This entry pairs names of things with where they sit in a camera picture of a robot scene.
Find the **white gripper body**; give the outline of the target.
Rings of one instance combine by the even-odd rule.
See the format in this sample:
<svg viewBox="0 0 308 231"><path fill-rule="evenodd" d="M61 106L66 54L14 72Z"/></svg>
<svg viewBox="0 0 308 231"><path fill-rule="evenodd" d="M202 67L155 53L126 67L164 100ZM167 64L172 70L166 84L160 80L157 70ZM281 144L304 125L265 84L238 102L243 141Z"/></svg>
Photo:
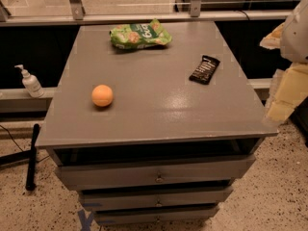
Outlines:
<svg viewBox="0 0 308 231"><path fill-rule="evenodd" d="M308 63L308 0L301 0L286 18L280 52L293 63Z"/></svg>

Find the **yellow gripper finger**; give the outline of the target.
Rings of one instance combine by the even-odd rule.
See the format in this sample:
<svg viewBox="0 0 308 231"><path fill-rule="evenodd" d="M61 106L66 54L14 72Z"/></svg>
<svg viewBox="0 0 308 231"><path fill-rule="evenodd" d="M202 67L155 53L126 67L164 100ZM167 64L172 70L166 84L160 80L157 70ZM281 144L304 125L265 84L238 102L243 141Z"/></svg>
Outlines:
<svg viewBox="0 0 308 231"><path fill-rule="evenodd" d="M308 97L308 64L292 63L286 70L277 69L271 79L265 118L284 122Z"/></svg>
<svg viewBox="0 0 308 231"><path fill-rule="evenodd" d="M260 46L269 50L279 49L283 26L284 23L281 23L271 33L262 38Z"/></svg>

